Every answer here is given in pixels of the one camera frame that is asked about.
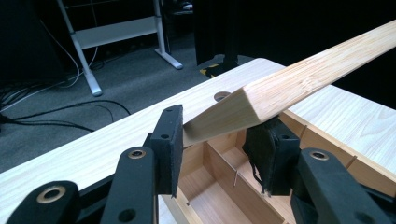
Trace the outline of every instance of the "black clamp arm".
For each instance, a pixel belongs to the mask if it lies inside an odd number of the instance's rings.
[[[54,181],[28,194],[7,224],[158,223],[158,194],[176,197],[183,153],[183,108],[166,108],[142,147],[120,155],[114,175],[78,191]]]
[[[278,118],[247,130],[243,146],[268,195],[290,195],[297,223],[396,223],[396,200],[363,187],[330,152],[299,149]]]

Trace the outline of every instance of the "gray desk frame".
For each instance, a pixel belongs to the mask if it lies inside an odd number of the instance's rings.
[[[66,8],[62,0],[57,0],[59,8],[64,16],[69,34],[72,38],[73,44],[78,53],[78,57],[81,61],[84,76],[87,79],[88,85],[90,86],[93,96],[102,95],[102,89],[96,81],[93,72],[87,64],[87,60],[84,56],[84,49],[101,46],[129,38],[138,37],[141,35],[149,35],[157,33],[159,47],[155,51],[163,57],[166,61],[172,64],[176,69],[183,68],[183,65],[171,57],[165,50],[165,44],[163,40],[163,21],[160,11],[159,0],[154,1],[154,16],[147,17],[139,20],[125,21],[120,23],[114,23],[105,26],[94,27],[86,30],[75,31],[69,20],[66,12]]]

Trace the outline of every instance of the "metal leg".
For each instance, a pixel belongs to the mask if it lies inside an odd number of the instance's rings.
[[[70,36],[73,40],[73,44],[76,48],[78,57],[81,61],[83,71],[84,71],[84,76],[87,79],[88,85],[90,86],[91,92],[93,96],[100,96],[102,95],[102,90],[99,86],[99,84],[96,81],[95,76],[93,75],[90,67],[87,64],[87,60],[85,59],[84,52],[82,52],[81,45],[78,42],[78,39],[76,37],[76,33],[73,30],[72,24],[69,20],[69,17],[67,16],[66,10],[64,9],[64,3],[62,0],[58,0],[58,6],[61,9],[62,15],[64,16],[64,21],[66,22],[67,28],[69,30]]]
[[[157,36],[158,36],[158,44],[159,44],[159,47],[155,49],[155,52],[157,52],[167,62],[172,64],[172,66],[174,66],[176,69],[182,69],[183,64],[179,63],[172,56],[166,53],[165,42],[163,40],[163,19],[161,16],[159,0],[154,0],[154,11],[155,11],[155,26],[157,28]]]

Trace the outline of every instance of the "metal screw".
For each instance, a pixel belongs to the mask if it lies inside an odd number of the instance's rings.
[[[140,149],[134,150],[128,154],[128,157],[131,159],[140,159],[146,156],[146,152]]]

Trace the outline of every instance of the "wooden tabletop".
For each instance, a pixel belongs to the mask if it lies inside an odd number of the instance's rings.
[[[0,174],[0,223],[7,221],[30,191],[45,183],[70,180],[84,189],[113,174],[121,152],[142,146],[166,107],[183,105],[184,122],[187,122],[215,104],[217,92],[233,92],[282,68],[265,59],[253,60],[3,172]],[[314,93],[290,110],[396,174],[395,110],[333,86]],[[161,223],[175,222],[163,204],[160,211]]]

